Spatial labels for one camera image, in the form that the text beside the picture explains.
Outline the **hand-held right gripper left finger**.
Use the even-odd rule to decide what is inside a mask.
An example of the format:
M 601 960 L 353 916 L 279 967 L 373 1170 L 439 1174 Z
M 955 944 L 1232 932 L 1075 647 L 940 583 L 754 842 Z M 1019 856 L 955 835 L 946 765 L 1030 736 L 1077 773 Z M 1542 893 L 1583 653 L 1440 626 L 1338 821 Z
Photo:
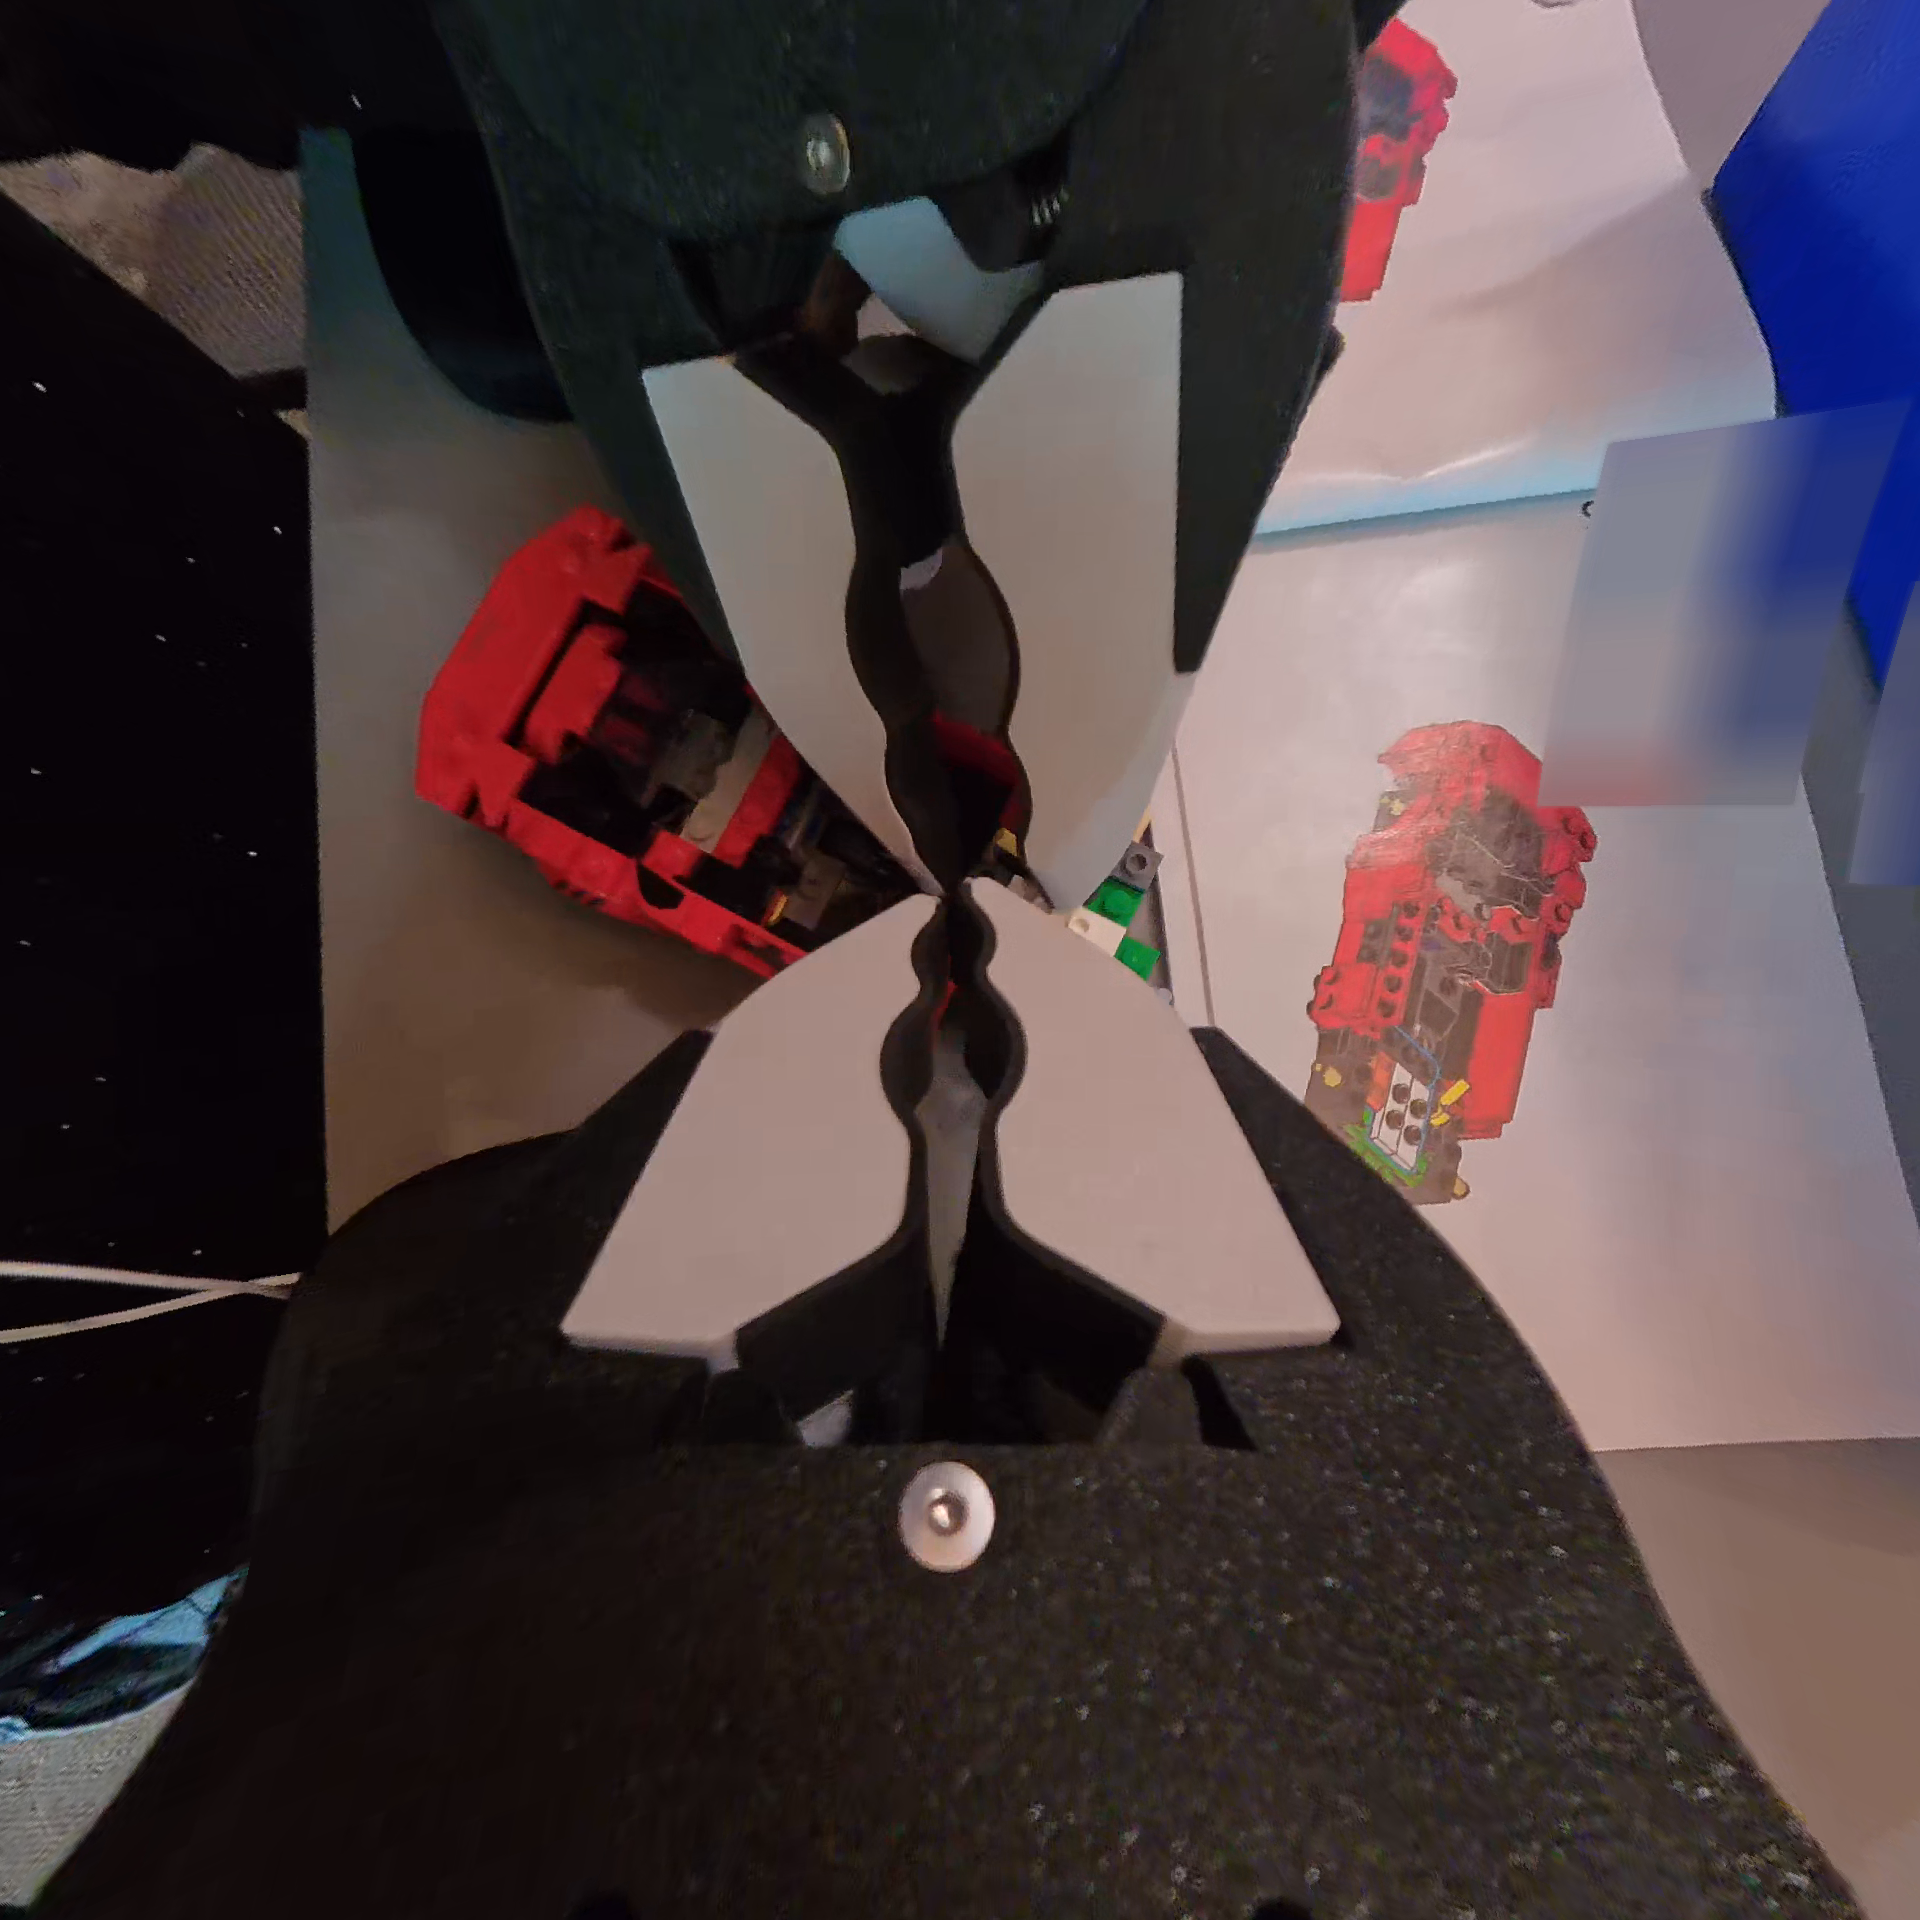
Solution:
M 707 1044 L 559 1330 L 724 1372 L 747 1330 L 905 1220 L 907 1127 L 884 1044 L 922 990 L 913 894 L 763 980 Z

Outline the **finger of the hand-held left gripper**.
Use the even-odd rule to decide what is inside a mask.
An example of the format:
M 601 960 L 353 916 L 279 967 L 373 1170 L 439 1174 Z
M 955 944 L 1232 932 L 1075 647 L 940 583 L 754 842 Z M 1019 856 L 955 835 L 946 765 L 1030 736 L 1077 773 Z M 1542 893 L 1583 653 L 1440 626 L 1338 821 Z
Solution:
M 962 408 L 966 539 L 1008 613 L 1024 865 L 1077 908 L 1133 841 L 1188 704 L 1173 659 L 1184 279 L 1044 300 Z
M 881 714 L 851 665 L 856 544 L 833 452 L 724 356 L 639 382 L 746 682 L 798 757 L 933 894 L 889 791 Z

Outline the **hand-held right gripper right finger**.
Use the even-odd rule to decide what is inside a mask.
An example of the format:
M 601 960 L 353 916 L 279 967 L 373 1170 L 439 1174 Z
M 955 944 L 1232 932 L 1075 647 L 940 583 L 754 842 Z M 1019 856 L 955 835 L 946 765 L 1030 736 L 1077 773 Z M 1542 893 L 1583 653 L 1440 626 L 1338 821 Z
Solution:
M 1180 1013 L 1010 889 L 974 879 L 966 900 L 1006 1048 L 960 1319 L 1035 1370 L 1331 1342 L 1331 1298 Z

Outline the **red lego car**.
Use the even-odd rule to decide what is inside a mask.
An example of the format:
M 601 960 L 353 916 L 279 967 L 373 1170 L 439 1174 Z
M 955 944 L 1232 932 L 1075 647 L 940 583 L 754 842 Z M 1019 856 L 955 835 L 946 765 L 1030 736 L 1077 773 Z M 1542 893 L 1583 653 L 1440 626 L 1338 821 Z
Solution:
M 596 506 L 493 577 L 423 697 L 413 781 L 567 900 L 756 982 L 915 893 Z

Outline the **lego instruction booklet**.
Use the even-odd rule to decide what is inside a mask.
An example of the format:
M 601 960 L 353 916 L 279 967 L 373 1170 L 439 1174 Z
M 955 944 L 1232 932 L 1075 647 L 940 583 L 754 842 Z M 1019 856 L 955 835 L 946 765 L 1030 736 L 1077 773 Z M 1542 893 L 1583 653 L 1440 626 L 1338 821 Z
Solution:
M 1380 757 L 1466 722 L 1543 754 L 1609 444 L 1774 412 L 1633 4 L 1401 20 L 1448 122 L 1172 765 L 1188 1008 L 1297 1092 Z M 1915 1220 L 1807 801 L 1591 821 L 1515 1114 L 1424 1216 L 1598 1453 L 1915 1437 Z

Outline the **large blue plastic bin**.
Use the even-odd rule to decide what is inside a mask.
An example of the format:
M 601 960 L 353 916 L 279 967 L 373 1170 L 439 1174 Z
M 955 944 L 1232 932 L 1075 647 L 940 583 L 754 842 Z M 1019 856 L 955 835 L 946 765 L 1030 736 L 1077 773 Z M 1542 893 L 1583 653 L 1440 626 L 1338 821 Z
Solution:
M 1825 4 L 1709 200 L 1786 412 L 1905 406 L 1847 586 L 1884 682 L 1918 577 L 1918 6 Z

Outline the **light blue cloth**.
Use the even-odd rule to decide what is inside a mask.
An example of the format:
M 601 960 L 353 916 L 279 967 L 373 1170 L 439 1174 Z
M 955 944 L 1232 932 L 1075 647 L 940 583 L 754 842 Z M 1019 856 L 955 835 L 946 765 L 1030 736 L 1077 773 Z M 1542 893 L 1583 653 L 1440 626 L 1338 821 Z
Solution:
M 1 1909 L 31 1909 L 125 1789 L 196 1680 L 244 1582 L 94 1618 L 7 1596 L 1 1639 Z

